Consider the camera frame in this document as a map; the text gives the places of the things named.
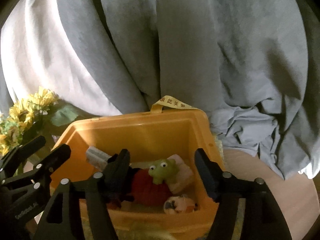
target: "red ball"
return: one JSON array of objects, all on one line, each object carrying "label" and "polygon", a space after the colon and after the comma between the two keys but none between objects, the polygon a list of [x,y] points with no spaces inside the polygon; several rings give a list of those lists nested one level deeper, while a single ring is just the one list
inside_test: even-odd
[{"label": "red ball", "polygon": [[134,201],[146,206],[162,206],[172,196],[167,184],[153,184],[153,178],[149,175],[148,169],[139,170],[133,177],[131,194]]}]

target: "metal screw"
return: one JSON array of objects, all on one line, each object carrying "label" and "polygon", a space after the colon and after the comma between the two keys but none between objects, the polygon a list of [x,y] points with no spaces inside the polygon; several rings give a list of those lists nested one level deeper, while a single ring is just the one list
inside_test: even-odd
[{"label": "metal screw", "polygon": [[258,184],[261,184],[261,185],[264,184],[264,179],[262,179],[262,178],[256,178],[254,181]]},{"label": "metal screw", "polygon": [[226,179],[230,179],[232,177],[232,174],[228,171],[225,171],[222,173],[222,176]]},{"label": "metal screw", "polygon": [[33,185],[34,189],[38,189],[39,187],[40,187],[40,183],[39,182],[37,182],[36,184]]},{"label": "metal screw", "polygon": [[62,185],[66,185],[67,183],[69,183],[69,179],[62,179],[62,180],[60,181],[60,183],[61,183]]},{"label": "metal screw", "polygon": [[93,177],[95,178],[95,179],[99,179],[99,178],[101,178],[103,176],[103,173],[102,172],[96,172],[94,175],[93,175]]}]

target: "green leaf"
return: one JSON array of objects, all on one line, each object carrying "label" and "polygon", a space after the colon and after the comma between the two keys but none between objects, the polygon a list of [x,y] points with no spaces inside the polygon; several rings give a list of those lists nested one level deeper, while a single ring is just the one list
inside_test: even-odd
[{"label": "green leaf", "polygon": [[78,109],[71,104],[66,104],[52,113],[50,122],[55,126],[62,126],[73,122],[78,116]]}]

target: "gray fabric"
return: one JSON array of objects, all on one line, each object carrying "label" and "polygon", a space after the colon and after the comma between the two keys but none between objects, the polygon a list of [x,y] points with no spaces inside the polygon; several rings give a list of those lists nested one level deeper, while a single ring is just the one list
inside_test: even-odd
[{"label": "gray fabric", "polygon": [[10,97],[7,84],[4,79],[1,58],[0,58],[0,113],[4,115],[9,114],[9,108],[13,105],[13,101]]},{"label": "gray fabric", "polygon": [[79,59],[110,102],[123,114],[148,110],[123,65],[92,0],[57,0],[63,28]]},{"label": "gray fabric", "polygon": [[[258,153],[283,178],[310,160],[319,167],[311,157],[318,155],[313,149],[319,134],[317,43],[307,47],[306,33],[307,38],[314,33],[305,33],[304,24],[311,23],[303,22],[295,0],[101,4],[114,45],[149,106],[171,95],[204,110],[225,147]],[[58,8],[72,46],[97,83],[108,79],[113,87],[110,80],[117,75],[127,78],[90,0],[58,0]],[[314,51],[309,70],[308,49]],[[110,58],[112,64],[105,66],[118,67],[117,74],[100,69],[101,59]],[[307,75],[312,84],[307,85]],[[128,97],[122,91],[115,89],[108,98],[121,112],[131,112],[125,111]]]}]

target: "toy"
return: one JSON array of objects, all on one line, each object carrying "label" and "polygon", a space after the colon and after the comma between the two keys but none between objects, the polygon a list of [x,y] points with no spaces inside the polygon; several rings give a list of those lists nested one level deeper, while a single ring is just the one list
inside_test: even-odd
[{"label": "toy", "polygon": [[179,168],[174,159],[161,159],[153,162],[149,168],[149,175],[153,177],[153,183],[159,185],[176,183],[176,175]]},{"label": "toy", "polygon": [[179,172],[176,175],[176,182],[168,183],[170,191],[172,192],[172,194],[176,195],[188,186],[190,186],[194,182],[195,176],[193,174],[192,169],[184,163],[184,161],[179,155],[172,155],[168,158],[168,160],[170,159],[174,159],[176,165],[179,168]]},{"label": "toy", "polygon": [[148,174],[148,169],[135,173],[131,184],[131,195],[134,202],[146,206],[162,206],[172,196],[167,184],[156,185]]},{"label": "toy", "polygon": [[169,197],[164,203],[163,209],[166,214],[191,213],[195,211],[197,204],[187,196]]}]

